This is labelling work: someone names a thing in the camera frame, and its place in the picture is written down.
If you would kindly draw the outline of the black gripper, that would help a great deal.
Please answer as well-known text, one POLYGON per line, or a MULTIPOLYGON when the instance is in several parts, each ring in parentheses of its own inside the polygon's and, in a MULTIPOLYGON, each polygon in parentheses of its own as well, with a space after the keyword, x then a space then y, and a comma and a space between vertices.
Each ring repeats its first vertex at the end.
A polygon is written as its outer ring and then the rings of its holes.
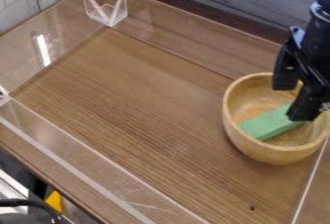
POLYGON ((308 122, 330 102, 330 3, 311 4, 307 29, 288 28, 288 40, 276 56, 272 89, 294 90, 298 81, 304 85, 286 115, 294 122, 308 122))

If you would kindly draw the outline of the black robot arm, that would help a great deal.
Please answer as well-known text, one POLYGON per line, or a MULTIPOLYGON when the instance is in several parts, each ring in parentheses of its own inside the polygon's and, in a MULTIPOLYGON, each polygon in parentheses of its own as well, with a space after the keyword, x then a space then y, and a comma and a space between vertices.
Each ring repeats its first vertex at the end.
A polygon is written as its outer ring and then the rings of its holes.
POLYGON ((307 29, 288 28, 288 39, 275 60, 272 89, 302 88, 286 115, 292 122, 312 121, 330 105, 330 0, 310 7, 307 29))

